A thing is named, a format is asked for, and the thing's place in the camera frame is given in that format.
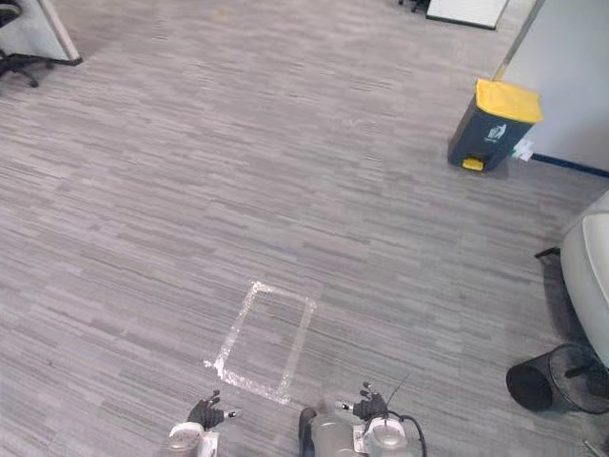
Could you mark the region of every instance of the yellow lid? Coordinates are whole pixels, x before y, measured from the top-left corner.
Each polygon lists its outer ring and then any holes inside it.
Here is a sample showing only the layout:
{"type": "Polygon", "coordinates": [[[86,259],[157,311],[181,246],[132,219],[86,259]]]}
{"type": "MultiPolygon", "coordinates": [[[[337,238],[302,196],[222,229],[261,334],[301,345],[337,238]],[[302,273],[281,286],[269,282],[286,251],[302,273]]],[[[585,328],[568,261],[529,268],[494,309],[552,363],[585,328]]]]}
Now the yellow lid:
{"type": "Polygon", "coordinates": [[[507,83],[479,79],[476,105],[489,114],[513,121],[535,124],[543,120],[540,95],[507,83]]]}

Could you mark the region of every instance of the white wall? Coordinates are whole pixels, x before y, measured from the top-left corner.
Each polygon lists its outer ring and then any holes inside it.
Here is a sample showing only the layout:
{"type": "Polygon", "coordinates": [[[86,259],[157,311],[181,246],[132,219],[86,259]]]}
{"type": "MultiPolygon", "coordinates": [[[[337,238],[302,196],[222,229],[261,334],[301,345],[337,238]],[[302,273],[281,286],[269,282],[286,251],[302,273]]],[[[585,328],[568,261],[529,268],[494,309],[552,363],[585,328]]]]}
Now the white wall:
{"type": "Polygon", "coordinates": [[[609,170],[609,0],[545,0],[501,80],[541,94],[535,152],[609,170]]]}

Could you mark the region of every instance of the whiteboard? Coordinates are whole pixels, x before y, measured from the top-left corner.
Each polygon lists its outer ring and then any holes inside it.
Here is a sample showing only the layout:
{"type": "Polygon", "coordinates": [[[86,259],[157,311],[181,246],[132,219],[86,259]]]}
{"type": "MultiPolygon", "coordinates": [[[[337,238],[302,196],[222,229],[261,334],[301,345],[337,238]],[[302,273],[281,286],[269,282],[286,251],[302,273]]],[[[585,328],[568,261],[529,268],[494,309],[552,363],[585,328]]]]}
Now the whiteboard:
{"type": "Polygon", "coordinates": [[[508,0],[431,0],[429,19],[495,29],[508,0]]]}

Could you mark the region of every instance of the white tape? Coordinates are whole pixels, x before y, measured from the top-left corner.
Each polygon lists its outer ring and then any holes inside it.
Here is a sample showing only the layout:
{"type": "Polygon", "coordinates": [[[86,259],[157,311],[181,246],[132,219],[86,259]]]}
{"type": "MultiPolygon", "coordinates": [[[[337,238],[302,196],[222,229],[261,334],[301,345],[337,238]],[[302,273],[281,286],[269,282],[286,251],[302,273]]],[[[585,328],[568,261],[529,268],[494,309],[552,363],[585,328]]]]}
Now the white tape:
{"type": "Polygon", "coordinates": [[[218,353],[216,360],[213,363],[205,360],[206,367],[215,368],[218,377],[227,384],[243,388],[248,392],[260,395],[261,397],[265,397],[266,399],[272,400],[281,405],[289,403],[289,386],[292,382],[292,376],[294,375],[296,366],[298,365],[298,359],[300,358],[303,345],[305,344],[306,330],[311,322],[311,317],[315,311],[315,308],[315,301],[308,297],[302,297],[296,293],[282,290],[280,288],[274,288],[273,286],[267,286],[259,281],[253,283],[247,292],[246,298],[244,299],[244,305],[241,308],[241,311],[239,311],[239,315],[235,319],[235,322],[230,328],[230,331],[228,332],[228,335],[220,348],[220,352],[218,353]],[[296,332],[294,342],[292,343],[292,349],[287,357],[287,363],[285,364],[282,380],[277,387],[265,386],[234,371],[225,369],[226,359],[230,355],[232,347],[237,341],[237,337],[239,336],[246,321],[247,314],[254,307],[258,292],[272,293],[287,298],[288,300],[295,300],[304,304],[303,317],[298,325],[298,330],[296,332]]]}

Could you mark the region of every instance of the cubicle partition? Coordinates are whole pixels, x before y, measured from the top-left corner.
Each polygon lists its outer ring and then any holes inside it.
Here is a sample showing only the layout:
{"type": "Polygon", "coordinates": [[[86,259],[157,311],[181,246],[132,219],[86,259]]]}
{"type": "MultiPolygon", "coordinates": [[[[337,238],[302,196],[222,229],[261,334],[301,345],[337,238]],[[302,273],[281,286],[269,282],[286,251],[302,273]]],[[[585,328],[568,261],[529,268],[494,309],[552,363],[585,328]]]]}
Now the cubicle partition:
{"type": "Polygon", "coordinates": [[[0,29],[0,49],[4,53],[44,57],[66,65],[82,62],[50,0],[16,2],[22,9],[21,16],[0,29]]]}

